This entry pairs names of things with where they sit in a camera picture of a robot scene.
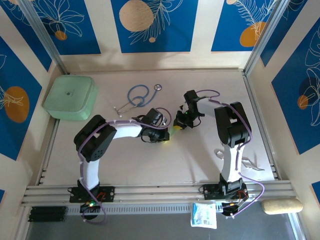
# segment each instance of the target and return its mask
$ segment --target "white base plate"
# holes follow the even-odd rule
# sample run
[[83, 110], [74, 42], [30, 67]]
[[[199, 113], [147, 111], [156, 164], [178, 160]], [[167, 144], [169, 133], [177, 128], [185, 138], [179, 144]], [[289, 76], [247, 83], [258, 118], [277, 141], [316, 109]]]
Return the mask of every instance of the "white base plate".
[[[241, 166], [242, 174], [259, 181], [274, 180], [266, 150], [258, 129], [254, 112], [245, 87], [242, 73], [237, 70], [170, 70], [128, 71], [84, 74], [92, 77], [98, 86], [98, 96], [91, 116], [86, 121], [61, 120], [46, 170], [44, 185], [75, 185], [80, 176], [79, 159], [74, 144], [75, 135], [94, 116], [107, 121], [119, 119], [113, 109], [128, 102], [128, 90], [144, 84], [150, 89], [161, 84], [154, 100], [146, 107], [132, 109], [122, 119], [146, 114], [150, 108], [167, 108], [175, 118], [184, 94], [189, 90], [214, 89], [221, 93], [217, 98], [224, 103], [241, 102], [252, 128], [253, 141], [243, 157], [256, 162], [265, 171]], [[145, 89], [135, 89], [132, 97], [144, 95]], [[199, 96], [210, 96], [210, 92]], [[178, 131], [168, 142], [149, 144], [139, 138], [115, 139], [101, 158], [99, 180], [101, 184], [147, 185], [218, 182], [223, 160], [215, 150], [223, 149], [217, 132], [216, 120], [203, 117], [196, 128]]]

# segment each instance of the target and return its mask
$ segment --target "mint green box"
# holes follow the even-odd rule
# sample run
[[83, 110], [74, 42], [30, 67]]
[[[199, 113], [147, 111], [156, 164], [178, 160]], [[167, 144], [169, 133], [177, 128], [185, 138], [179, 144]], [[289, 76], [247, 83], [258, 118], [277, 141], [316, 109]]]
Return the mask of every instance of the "mint green box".
[[83, 121], [94, 107], [98, 88], [91, 77], [59, 76], [44, 102], [44, 109], [55, 119]]

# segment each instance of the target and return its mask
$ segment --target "beige sponge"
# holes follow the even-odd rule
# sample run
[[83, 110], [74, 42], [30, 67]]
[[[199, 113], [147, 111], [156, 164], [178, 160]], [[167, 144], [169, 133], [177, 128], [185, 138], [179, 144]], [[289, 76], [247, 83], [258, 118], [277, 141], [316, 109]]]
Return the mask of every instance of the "beige sponge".
[[262, 208], [266, 214], [292, 214], [302, 211], [303, 205], [296, 198], [267, 199], [262, 201]]

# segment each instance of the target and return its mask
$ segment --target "black cable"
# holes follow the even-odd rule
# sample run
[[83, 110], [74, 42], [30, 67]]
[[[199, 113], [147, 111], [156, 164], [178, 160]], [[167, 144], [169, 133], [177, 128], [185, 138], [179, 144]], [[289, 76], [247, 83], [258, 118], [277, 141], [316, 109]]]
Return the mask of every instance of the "black cable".
[[198, 127], [198, 126], [201, 124], [200, 116], [198, 116], [198, 119], [199, 119], [200, 122], [199, 122], [197, 125], [193, 126], [194, 128], [195, 128], [195, 127]]

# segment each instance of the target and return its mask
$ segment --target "gray floor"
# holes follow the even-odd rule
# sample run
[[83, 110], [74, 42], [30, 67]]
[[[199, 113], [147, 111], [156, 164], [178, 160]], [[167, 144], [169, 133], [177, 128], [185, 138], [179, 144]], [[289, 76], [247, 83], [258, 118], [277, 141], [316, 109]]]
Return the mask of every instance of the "gray floor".
[[235, 219], [217, 215], [217, 229], [191, 227], [190, 214], [110, 215], [104, 225], [84, 223], [80, 216], [65, 222], [33, 222], [27, 240], [293, 240], [289, 218], [267, 215], [259, 202]]

